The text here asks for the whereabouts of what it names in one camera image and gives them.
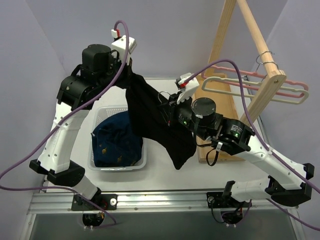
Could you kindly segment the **black garment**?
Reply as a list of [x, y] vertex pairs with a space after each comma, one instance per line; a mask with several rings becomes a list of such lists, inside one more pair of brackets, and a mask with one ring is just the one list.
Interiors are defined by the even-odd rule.
[[180, 170], [196, 152], [193, 134], [179, 123], [167, 125], [158, 110], [158, 93], [143, 76], [132, 73], [129, 87], [125, 89], [131, 128], [136, 136], [162, 145], [174, 168]]

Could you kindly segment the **blue denim skirt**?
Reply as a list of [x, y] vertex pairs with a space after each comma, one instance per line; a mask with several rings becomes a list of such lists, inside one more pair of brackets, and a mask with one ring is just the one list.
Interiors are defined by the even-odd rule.
[[130, 167], [142, 158], [143, 138], [133, 133], [127, 111], [97, 125], [91, 133], [91, 142], [96, 167]]

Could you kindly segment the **pink hanger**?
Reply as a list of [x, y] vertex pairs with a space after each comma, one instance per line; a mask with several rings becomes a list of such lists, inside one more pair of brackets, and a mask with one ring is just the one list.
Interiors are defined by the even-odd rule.
[[[260, 74], [256, 71], [240, 70], [239, 72], [242, 76], [242, 79], [244, 80], [243, 87], [245, 89], [252, 90], [252, 91], [258, 91], [263, 81], [267, 77], [266, 75]], [[217, 82], [217, 83], [228, 84], [234, 87], [240, 87], [240, 83], [237, 78], [205, 76], [204, 73], [201, 73], [201, 77], [204, 79], [203, 89], [207, 92], [232, 95], [232, 96], [240, 96], [240, 94], [232, 93], [230, 91], [217, 90], [217, 89], [206, 87], [207, 83], [210, 83], [210, 82]], [[309, 86], [306, 83], [301, 81], [292, 81], [292, 80], [285, 80], [284, 83], [289, 86], [281, 86], [279, 90], [275, 93], [275, 95], [285, 97], [287, 99], [273, 97], [271, 101], [299, 105], [309, 97]]]

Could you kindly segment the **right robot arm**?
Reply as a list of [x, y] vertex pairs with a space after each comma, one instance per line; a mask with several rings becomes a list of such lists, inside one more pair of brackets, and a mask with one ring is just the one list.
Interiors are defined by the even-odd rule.
[[271, 199], [287, 207], [295, 207], [311, 199], [312, 187], [305, 180], [314, 176], [310, 163], [296, 163], [268, 146], [263, 146], [254, 131], [237, 119], [216, 112], [216, 103], [207, 97], [178, 103], [177, 94], [162, 100], [168, 125], [181, 124], [193, 136], [206, 140], [206, 146], [225, 152], [255, 165], [267, 176], [252, 181], [230, 180], [222, 193], [223, 203], [234, 206], [249, 200]]

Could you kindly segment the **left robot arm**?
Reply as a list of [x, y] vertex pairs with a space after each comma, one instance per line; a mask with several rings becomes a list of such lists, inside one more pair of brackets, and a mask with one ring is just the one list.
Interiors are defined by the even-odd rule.
[[111, 86], [124, 87], [132, 73], [130, 48], [91, 44], [82, 51], [82, 63], [60, 85], [52, 135], [29, 168], [56, 186], [70, 187], [83, 196], [83, 204], [95, 210], [101, 190], [85, 175], [85, 168], [71, 160], [71, 153], [84, 119]]

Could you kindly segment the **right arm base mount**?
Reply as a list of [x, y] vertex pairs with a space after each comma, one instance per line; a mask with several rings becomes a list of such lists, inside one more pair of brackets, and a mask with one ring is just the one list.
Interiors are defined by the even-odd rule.
[[[234, 228], [239, 224], [248, 214], [243, 213], [243, 208], [249, 210], [252, 207], [252, 201], [237, 201], [231, 197], [232, 186], [236, 182], [234, 180], [228, 181], [223, 191], [211, 191], [206, 193], [207, 207], [211, 211], [213, 219], [218, 224], [225, 224], [227, 227]], [[233, 209], [230, 211], [223, 211], [220, 213], [221, 220], [214, 214], [214, 209]]]

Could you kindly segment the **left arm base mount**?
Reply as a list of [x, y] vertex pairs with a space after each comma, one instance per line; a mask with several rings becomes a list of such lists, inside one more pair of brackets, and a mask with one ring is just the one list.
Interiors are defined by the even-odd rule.
[[71, 202], [71, 211], [81, 212], [80, 223], [85, 228], [101, 229], [113, 227], [116, 219], [109, 213], [117, 209], [118, 195], [115, 193], [97, 193], [90, 201], [75, 194]]

